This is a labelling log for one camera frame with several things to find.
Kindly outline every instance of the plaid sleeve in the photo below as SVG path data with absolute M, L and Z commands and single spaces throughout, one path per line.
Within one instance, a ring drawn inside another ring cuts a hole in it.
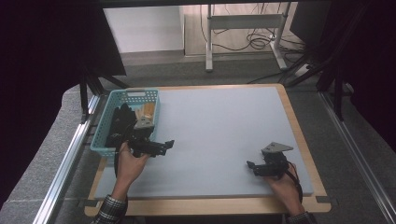
M 118 223 L 125 215 L 126 202 L 119 201 L 107 195 L 101 208 L 91 224 Z
M 296 217 L 288 217 L 286 222 L 288 224 L 317 224 L 315 217 L 307 212 L 304 212 Z

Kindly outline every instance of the hand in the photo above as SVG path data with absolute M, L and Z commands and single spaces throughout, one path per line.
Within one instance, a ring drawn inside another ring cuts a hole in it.
M 122 143 L 119 153 L 117 181 L 111 194 L 112 198 L 125 200 L 129 187 L 140 176 L 148 159 L 149 154 L 144 154 L 139 158 L 135 157 L 132 155 L 128 143 Z
M 296 176 L 295 165 L 289 165 L 289 172 Z M 280 179 L 274 176 L 263 178 L 268 182 L 276 197 L 286 206 L 291 217 L 295 217 L 305 212 L 300 203 L 299 194 L 293 180 L 288 175 L 283 175 Z

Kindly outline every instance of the white panel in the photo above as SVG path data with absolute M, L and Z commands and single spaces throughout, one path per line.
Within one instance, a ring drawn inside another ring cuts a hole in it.
M 179 6 L 104 11 L 120 53 L 183 49 Z
M 297 165 L 303 192 L 313 192 L 300 150 L 276 88 L 160 91 L 158 142 L 175 140 L 166 156 L 150 158 L 130 197 L 226 197 L 272 194 L 248 169 L 264 164 L 261 149 L 271 142 Z M 115 183 L 107 167 L 95 197 Z

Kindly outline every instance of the blue plastic basket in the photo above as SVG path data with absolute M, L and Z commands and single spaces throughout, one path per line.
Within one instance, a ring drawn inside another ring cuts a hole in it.
M 99 120 L 98 127 L 93 136 L 91 143 L 91 150 L 96 151 L 103 157 L 114 157 L 115 148 L 105 147 L 108 132 L 110 131 L 111 120 L 114 109 L 126 103 L 132 110 L 142 106 L 145 103 L 155 103 L 153 123 L 156 124 L 160 111 L 160 98 L 158 90 L 143 89 L 143 90 L 120 90 L 112 91 L 108 97 L 105 110 Z M 156 128 L 150 136 L 150 140 L 155 139 Z

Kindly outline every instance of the white wall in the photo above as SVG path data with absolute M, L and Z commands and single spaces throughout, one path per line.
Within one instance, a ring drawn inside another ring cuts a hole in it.
M 104 9 L 120 53 L 183 49 L 181 7 Z

